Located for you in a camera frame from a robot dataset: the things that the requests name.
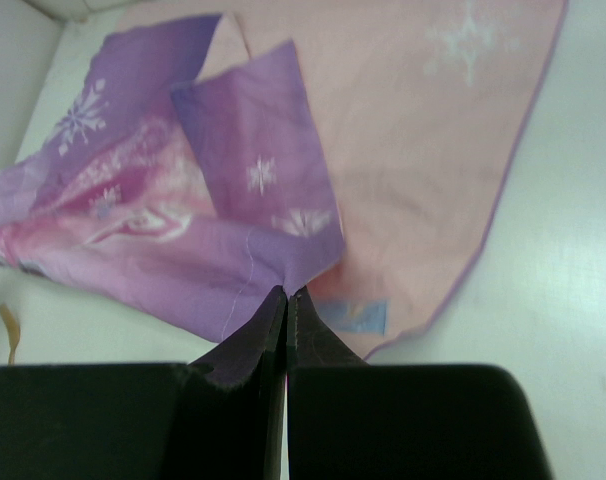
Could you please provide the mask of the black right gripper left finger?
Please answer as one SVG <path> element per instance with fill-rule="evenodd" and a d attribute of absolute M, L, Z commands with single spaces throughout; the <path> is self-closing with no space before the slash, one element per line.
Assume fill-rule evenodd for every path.
<path fill-rule="evenodd" d="M 189 364 L 0 367 L 0 479 L 277 477 L 286 306 Z"/>

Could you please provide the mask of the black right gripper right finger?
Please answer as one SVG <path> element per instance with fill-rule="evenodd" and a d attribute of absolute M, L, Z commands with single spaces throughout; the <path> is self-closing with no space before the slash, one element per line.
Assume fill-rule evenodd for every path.
<path fill-rule="evenodd" d="M 549 479 L 522 388 L 483 364 L 372 366 L 288 303 L 288 460 L 293 479 Z"/>

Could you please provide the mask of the gold fork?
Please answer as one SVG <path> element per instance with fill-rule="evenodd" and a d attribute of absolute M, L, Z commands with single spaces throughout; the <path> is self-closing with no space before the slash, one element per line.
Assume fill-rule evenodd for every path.
<path fill-rule="evenodd" d="M 21 340 L 21 326 L 17 317 L 12 313 L 10 308 L 5 303 L 0 304 L 0 317 L 8 336 L 8 364 L 14 365 L 16 361 L 16 352 Z"/>

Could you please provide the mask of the purple pink Elsa placemat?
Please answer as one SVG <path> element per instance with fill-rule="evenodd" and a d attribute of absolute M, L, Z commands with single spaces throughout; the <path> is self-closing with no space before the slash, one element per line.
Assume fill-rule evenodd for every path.
<path fill-rule="evenodd" d="M 566 9 L 130 7 L 0 170 L 0 265 L 217 343 L 307 288 L 368 356 L 429 328 L 477 260 Z"/>

